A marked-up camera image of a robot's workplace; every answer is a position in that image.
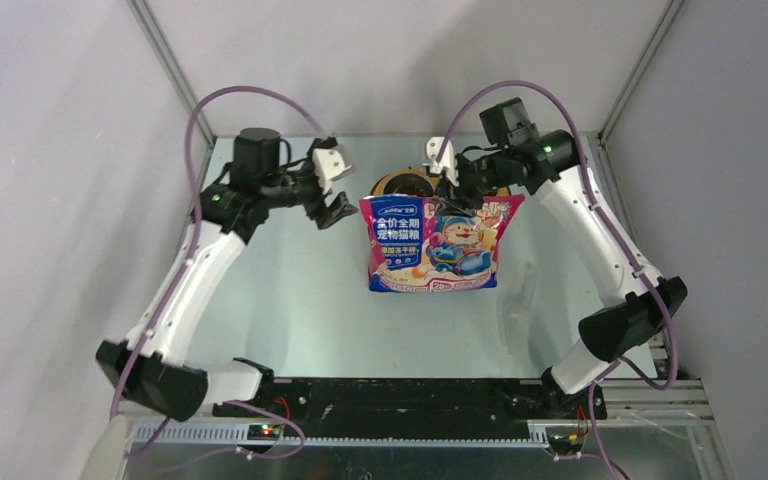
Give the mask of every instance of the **blue label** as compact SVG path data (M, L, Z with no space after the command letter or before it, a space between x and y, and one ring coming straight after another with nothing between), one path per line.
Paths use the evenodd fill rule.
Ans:
M372 226L390 270L415 267L422 257L422 199L387 196L370 201Z

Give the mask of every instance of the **cartoon illustration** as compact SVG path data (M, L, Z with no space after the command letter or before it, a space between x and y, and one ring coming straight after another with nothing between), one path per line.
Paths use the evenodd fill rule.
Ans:
M492 253L480 247L481 225L467 217L445 217L428 240L426 254L438 272L474 275L490 268Z

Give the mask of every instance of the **white tabletop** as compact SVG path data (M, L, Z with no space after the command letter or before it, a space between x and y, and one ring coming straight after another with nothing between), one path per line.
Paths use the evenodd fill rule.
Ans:
M309 138L289 140L294 158L310 145ZM334 188L357 205L384 175L419 166L427 138L339 140L357 168ZM455 141L459 149L472 143L486 140L471 135ZM232 160L232 146L231 138L218 140L208 181ZM368 245L360 214L319 231L301 207L272 211L216 289L189 360L246 357L285 377L535 378L578 339L579 320L602 308L572 243L531 198L500 242L497 288L373 293ZM522 304L521 292L529 289L533 301L510 320L503 305ZM655 374L646 345L628 356ZM634 376L625 365L612 375Z

